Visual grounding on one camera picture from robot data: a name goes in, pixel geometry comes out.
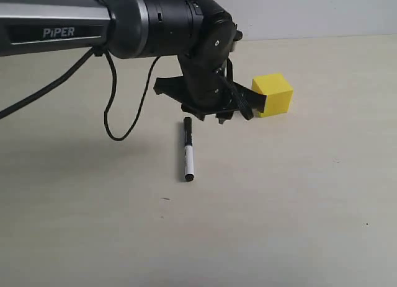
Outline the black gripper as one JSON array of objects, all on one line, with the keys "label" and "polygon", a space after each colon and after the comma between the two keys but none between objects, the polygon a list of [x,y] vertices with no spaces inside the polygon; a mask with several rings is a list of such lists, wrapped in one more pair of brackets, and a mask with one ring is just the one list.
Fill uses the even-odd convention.
[{"label": "black gripper", "polygon": [[182,76],[157,78],[154,91],[181,103],[184,113],[200,121],[206,115],[216,115],[218,123],[224,124],[234,112],[253,115],[253,111],[264,109],[266,96],[234,82],[230,59],[215,68],[188,56],[179,56],[178,61]]}]

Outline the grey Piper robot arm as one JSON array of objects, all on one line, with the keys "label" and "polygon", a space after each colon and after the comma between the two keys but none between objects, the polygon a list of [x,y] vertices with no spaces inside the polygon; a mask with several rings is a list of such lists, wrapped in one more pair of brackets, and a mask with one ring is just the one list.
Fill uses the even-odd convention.
[{"label": "grey Piper robot arm", "polygon": [[1,55],[73,48],[119,59],[176,56],[182,74],[159,78],[157,94],[220,122],[250,120],[265,95],[234,82],[229,55],[242,33],[214,0],[1,0]]}]

